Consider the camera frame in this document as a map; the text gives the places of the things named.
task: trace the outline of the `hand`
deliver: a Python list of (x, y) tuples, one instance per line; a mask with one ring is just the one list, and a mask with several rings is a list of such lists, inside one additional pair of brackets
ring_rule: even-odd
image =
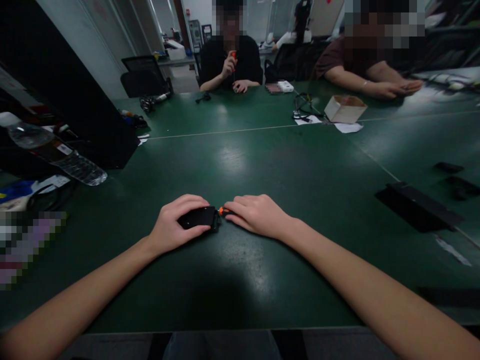
[(269, 238), (282, 238), (294, 220), (267, 195), (235, 196), (233, 201), (226, 202), (224, 206), (238, 215), (227, 215), (225, 219)]
[(233, 90), (238, 93), (246, 93), (247, 89), (252, 86), (250, 80), (237, 80), (233, 83)]
[(223, 62), (223, 69), (221, 70), (220, 75), (224, 80), (234, 73), (235, 66), (237, 65), (237, 60), (234, 59), (232, 53), (233, 51), (229, 51), (228, 56)]
[(149, 243), (157, 256), (168, 253), (189, 242), (204, 232), (210, 226), (199, 225), (185, 230), (177, 220), (191, 210), (210, 206), (208, 201), (197, 195), (183, 195), (175, 201), (163, 206), (146, 242)]
[(393, 82), (368, 82), (362, 90), (372, 98), (383, 100), (407, 95), (407, 92), (402, 89), (401, 85)]
[(406, 96), (415, 94), (423, 85), (422, 80), (404, 80), (400, 83), (400, 86), (406, 91)]

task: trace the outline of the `cardboard box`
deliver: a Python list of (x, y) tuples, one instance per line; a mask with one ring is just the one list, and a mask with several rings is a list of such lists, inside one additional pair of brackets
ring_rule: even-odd
[(356, 96), (334, 95), (325, 108), (325, 114), (332, 123), (354, 124), (365, 110), (367, 105)]

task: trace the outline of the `red tool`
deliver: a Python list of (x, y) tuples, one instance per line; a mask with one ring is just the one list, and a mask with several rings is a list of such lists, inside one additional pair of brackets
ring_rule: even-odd
[(232, 210), (230, 209), (227, 209), (223, 206), (220, 207), (220, 209), (218, 209), (218, 213), (220, 214), (220, 216), (227, 216), (227, 215), (236, 215), (238, 216), (236, 213), (234, 213)]

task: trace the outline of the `forearm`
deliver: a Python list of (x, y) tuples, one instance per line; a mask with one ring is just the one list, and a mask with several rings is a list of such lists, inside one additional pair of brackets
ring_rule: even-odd
[(42, 305), (1, 340), (2, 359), (54, 359), (155, 256), (144, 239)]
[(225, 80), (225, 78), (223, 77), (223, 75), (219, 74), (219, 75), (215, 76), (212, 80), (204, 82), (200, 86), (200, 91), (205, 92), (205, 91), (215, 90), (216, 88), (218, 88), (223, 83), (224, 80)]
[(333, 73), (327, 72), (325, 74), (325, 78), (340, 88), (351, 90), (357, 93), (362, 91), (367, 82), (367, 80), (363, 77), (358, 76), (350, 71), (338, 71)]
[(374, 71), (367, 71), (368, 77), (377, 83), (394, 83), (401, 85), (405, 79), (396, 71), (388, 66), (386, 63), (383, 67)]
[(281, 240), (402, 359), (478, 359), (480, 342), (448, 316), (300, 220), (293, 224)]

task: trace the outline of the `water bottle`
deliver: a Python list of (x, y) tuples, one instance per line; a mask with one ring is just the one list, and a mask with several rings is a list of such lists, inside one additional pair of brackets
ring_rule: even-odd
[(8, 129), (8, 135), (19, 147), (58, 166), (85, 185), (96, 186), (107, 178), (105, 171), (63, 143), (53, 133), (25, 123), (11, 112), (0, 113), (0, 126)]

